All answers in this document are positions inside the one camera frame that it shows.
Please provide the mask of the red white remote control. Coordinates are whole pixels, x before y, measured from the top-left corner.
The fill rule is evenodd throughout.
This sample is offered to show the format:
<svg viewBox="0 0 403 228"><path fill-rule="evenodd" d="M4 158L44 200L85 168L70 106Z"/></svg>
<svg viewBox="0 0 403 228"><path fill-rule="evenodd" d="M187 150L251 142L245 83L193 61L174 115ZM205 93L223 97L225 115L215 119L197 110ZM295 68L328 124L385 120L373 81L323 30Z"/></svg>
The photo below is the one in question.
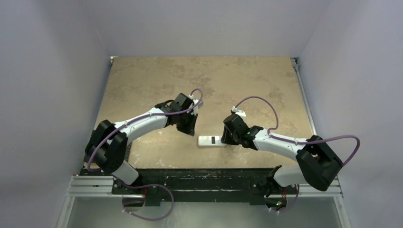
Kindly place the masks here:
<svg viewBox="0 0 403 228"><path fill-rule="evenodd" d="M218 135L200 135L198 136L199 147L224 147L225 143L221 141L222 136Z"/></svg>

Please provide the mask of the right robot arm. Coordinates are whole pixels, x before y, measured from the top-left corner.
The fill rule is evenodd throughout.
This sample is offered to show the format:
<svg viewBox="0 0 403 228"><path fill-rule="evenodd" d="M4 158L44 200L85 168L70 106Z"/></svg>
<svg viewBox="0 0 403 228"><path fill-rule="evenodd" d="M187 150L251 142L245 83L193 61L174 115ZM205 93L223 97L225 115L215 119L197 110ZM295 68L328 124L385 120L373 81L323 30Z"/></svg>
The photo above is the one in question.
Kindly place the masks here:
<svg viewBox="0 0 403 228"><path fill-rule="evenodd" d="M297 162L294 166L275 168L269 175L267 188L272 193L292 184L309 184L316 190L327 191L343 167L341 159L317 135L304 139L269 133L260 126L248 127L237 114L226 117L223 123L223 144L273 152Z"/></svg>

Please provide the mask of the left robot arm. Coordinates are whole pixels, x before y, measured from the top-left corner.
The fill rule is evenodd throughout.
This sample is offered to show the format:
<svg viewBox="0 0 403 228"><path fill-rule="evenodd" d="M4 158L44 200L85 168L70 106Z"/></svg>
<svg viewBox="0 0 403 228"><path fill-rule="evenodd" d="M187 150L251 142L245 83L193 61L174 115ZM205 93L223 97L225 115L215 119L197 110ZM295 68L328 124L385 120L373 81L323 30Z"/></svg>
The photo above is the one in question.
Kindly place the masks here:
<svg viewBox="0 0 403 228"><path fill-rule="evenodd" d="M103 171L123 182L129 194L137 194L142 187L138 171L128 163L126 148L134 140L168 126L186 135L195 135L198 109L203 98L180 93L173 100L156 104L149 111L134 118L112 123L101 121L92 132L85 148L89 172Z"/></svg>

